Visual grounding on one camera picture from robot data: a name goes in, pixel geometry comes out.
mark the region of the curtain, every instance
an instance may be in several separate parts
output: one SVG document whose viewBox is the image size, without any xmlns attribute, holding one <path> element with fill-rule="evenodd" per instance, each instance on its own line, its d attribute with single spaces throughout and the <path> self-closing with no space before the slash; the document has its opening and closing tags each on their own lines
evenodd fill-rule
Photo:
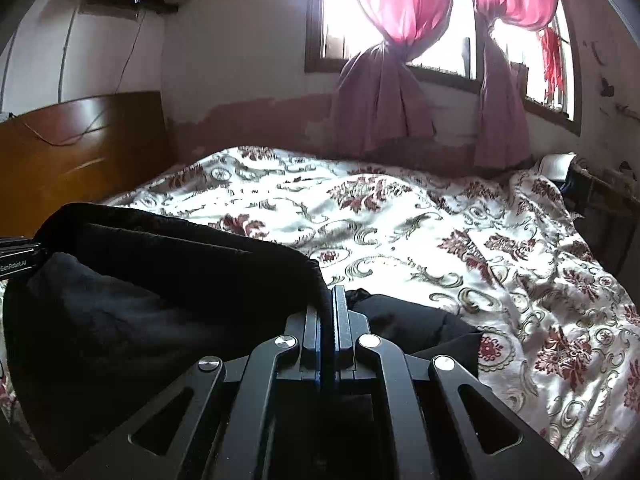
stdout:
<svg viewBox="0 0 640 480">
<path fill-rule="evenodd" d="M 558 0 L 474 0 L 484 35 L 484 81 L 475 165 L 508 168 L 530 156 L 529 128 L 509 63 L 490 34 L 495 20 L 529 30 L 548 25 Z"/>
<path fill-rule="evenodd" d="M 335 151 L 359 156 L 396 137 L 430 138 L 433 121 L 405 62 L 420 56 L 449 26 L 453 0 L 358 0 L 382 44 L 354 56 L 340 74 L 332 104 Z"/>
<path fill-rule="evenodd" d="M 542 47 L 542 62 L 545 66 L 545 99 L 547 99 L 556 92 L 556 88 L 564 91 L 560 37 L 551 27 L 547 27 L 538 34 L 538 40 Z"/>
</svg>

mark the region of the wooden window frame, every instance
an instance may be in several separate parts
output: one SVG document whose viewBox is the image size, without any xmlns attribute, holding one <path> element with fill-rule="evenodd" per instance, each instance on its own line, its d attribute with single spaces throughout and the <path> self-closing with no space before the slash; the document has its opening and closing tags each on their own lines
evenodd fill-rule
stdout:
<svg viewBox="0 0 640 480">
<path fill-rule="evenodd" d="M 578 46 L 575 42 L 574 22 L 566 0 L 562 0 L 564 16 L 569 29 L 571 54 L 574 62 L 574 119 L 569 120 L 562 114 L 555 112 L 542 104 L 530 99 L 523 99 L 524 109 L 546 121 L 558 124 L 571 133 L 580 136 L 582 125 L 582 78 L 580 74 L 580 59 Z M 305 73 L 340 73 L 347 63 L 346 59 L 324 57 L 324 37 L 322 34 L 324 0 L 308 0 L 306 10 L 306 41 L 305 41 Z M 458 74 L 440 70 L 408 65 L 419 81 L 455 88 L 465 92 L 480 95 L 482 80 L 484 79 L 484 42 L 478 31 L 476 20 L 476 79 L 468 79 Z"/>
</svg>

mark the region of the black garment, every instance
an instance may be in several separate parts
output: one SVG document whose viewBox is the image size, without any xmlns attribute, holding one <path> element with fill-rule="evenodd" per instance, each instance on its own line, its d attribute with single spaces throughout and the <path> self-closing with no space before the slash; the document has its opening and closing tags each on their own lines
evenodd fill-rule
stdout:
<svg viewBox="0 0 640 480">
<path fill-rule="evenodd" d="M 247 355 L 290 314 L 331 308 L 316 261 L 180 219 L 71 204 L 36 240 L 52 255 L 7 286 L 4 334 L 25 416 L 59 470 L 201 356 Z M 481 334 L 454 316 L 363 290 L 348 299 L 405 352 L 446 352 L 477 373 Z"/>
</svg>

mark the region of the floral bedspread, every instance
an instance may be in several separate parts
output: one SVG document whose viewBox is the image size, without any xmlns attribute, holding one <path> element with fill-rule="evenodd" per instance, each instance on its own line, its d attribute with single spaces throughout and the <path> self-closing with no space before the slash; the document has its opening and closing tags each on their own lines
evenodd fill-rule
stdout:
<svg viewBox="0 0 640 480">
<path fill-rule="evenodd" d="M 446 180 L 241 146 L 109 204 L 285 244 L 329 286 L 460 316 L 484 333 L 480 380 L 585 478 L 638 420 L 640 316 L 531 171 Z"/>
</svg>

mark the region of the wooden headboard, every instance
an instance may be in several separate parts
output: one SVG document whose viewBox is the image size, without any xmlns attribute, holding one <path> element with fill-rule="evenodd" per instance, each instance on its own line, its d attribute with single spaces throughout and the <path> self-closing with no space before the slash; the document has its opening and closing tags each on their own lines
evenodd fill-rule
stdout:
<svg viewBox="0 0 640 480">
<path fill-rule="evenodd" d="M 174 164 L 174 153 L 159 92 L 80 99 L 0 123 L 0 236 L 32 236 L 65 203 L 131 190 Z"/>
</svg>

